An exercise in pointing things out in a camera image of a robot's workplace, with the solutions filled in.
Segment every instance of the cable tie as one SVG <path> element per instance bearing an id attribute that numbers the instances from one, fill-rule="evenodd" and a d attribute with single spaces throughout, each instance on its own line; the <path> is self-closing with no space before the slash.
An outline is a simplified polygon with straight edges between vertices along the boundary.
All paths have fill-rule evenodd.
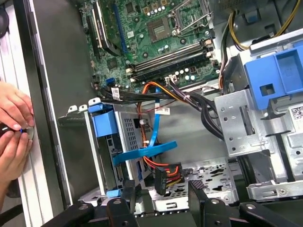
<path id="1" fill-rule="evenodd" d="M 183 100 L 185 101 L 185 99 L 190 99 L 190 95 L 184 96 Z"/>

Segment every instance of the yellow wire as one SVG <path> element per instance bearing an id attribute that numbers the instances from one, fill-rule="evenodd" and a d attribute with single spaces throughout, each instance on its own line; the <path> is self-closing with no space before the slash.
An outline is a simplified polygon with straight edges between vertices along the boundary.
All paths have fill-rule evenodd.
<path id="1" fill-rule="evenodd" d="M 231 14 L 229 15 L 229 18 L 228 18 L 229 30 L 230 30 L 230 32 L 231 32 L 232 39 L 235 41 L 235 43 L 236 43 L 239 47 L 241 47 L 241 48 L 244 49 L 244 50 L 247 50 L 249 47 L 248 47 L 248 46 L 243 46 L 243 45 L 239 42 L 239 40 L 237 39 L 236 34 L 235 34 L 234 30 L 233 30 L 232 16 L 233 16 L 234 13 L 236 13 L 236 12 L 231 13 Z"/>
<path id="2" fill-rule="evenodd" d="M 181 102 L 185 102 L 184 100 L 182 100 L 182 99 L 180 99 L 180 98 L 178 98 L 177 96 L 175 96 L 173 93 L 171 93 L 169 90 L 167 90 L 165 87 L 163 87 L 162 85 L 160 85 L 160 84 L 158 84 L 158 83 L 156 83 L 156 82 L 149 82 L 150 84 L 153 84 L 153 85 L 155 85 L 155 86 L 157 86 L 157 87 L 159 87 L 159 88 L 161 88 L 165 93 L 167 93 L 168 95 L 170 95 L 171 97 L 173 97 L 174 99 L 176 99 L 176 100 L 179 100 L 179 101 L 181 101 Z"/>
<path id="3" fill-rule="evenodd" d="M 174 181 L 174 182 L 168 183 L 168 184 L 166 185 L 166 187 L 167 187 L 167 188 L 168 188 L 168 187 L 171 187 L 171 186 L 173 186 L 173 185 L 179 183 L 181 180 L 182 180 L 182 179 L 178 179 L 178 180 L 176 180 L 176 181 Z"/>
<path id="4" fill-rule="evenodd" d="M 294 18 L 295 14 L 297 13 L 297 10 L 299 9 L 299 5 L 301 3 L 301 0 L 298 0 L 294 10 L 292 11 L 292 13 L 289 15 L 288 19 L 286 20 L 286 22 L 283 24 L 283 26 L 281 27 L 281 29 L 274 35 L 274 37 L 278 37 L 280 35 L 283 34 L 283 32 L 286 30 L 286 28 L 289 26 L 289 24 L 292 22 L 292 19 Z"/>

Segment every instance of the white sticker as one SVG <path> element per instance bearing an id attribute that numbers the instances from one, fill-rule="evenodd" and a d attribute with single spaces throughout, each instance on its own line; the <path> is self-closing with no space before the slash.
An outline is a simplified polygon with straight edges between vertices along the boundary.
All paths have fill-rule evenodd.
<path id="1" fill-rule="evenodd" d="M 127 38 L 133 38 L 134 37 L 134 32 L 133 31 L 131 31 L 131 32 L 128 32 L 127 33 Z"/>
<path id="2" fill-rule="evenodd" d="M 295 105 L 289 108 L 296 132 L 303 131 L 303 105 Z"/>
<path id="3" fill-rule="evenodd" d="M 117 87 L 112 87 L 112 95 L 113 95 L 113 99 L 115 99 L 115 100 L 120 100 L 119 88 L 117 88 Z"/>
<path id="4" fill-rule="evenodd" d="M 170 115 L 170 108 L 160 107 L 155 109 L 156 114 Z"/>

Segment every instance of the motherboard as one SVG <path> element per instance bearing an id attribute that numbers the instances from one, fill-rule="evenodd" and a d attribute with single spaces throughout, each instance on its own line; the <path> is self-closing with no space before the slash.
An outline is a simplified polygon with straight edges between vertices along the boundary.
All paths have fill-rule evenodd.
<path id="1" fill-rule="evenodd" d="M 203 0 L 90 0 L 80 12 L 100 86 L 141 93 L 148 81 L 186 88 L 218 77 Z"/>

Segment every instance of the blue clip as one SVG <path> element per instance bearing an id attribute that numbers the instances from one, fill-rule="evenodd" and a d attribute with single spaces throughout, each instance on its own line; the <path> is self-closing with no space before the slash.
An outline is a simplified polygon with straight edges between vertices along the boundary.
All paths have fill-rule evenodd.
<path id="1" fill-rule="evenodd" d="M 120 197 L 121 196 L 121 190 L 111 190 L 106 192 L 106 196 L 109 198 L 114 198 L 114 197 Z"/>
<path id="2" fill-rule="evenodd" d="M 99 103 L 97 105 L 90 106 L 88 111 L 89 113 L 95 113 L 101 110 L 109 110 L 109 109 L 113 109 L 112 105 L 105 105 L 103 103 Z"/>
<path id="3" fill-rule="evenodd" d="M 270 99 L 303 91 L 303 46 L 245 64 L 255 106 L 267 109 Z"/>
<path id="4" fill-rule="evenodd" d="M 96 137 L 118 133 L 114 110 L 93 117 Z"/>

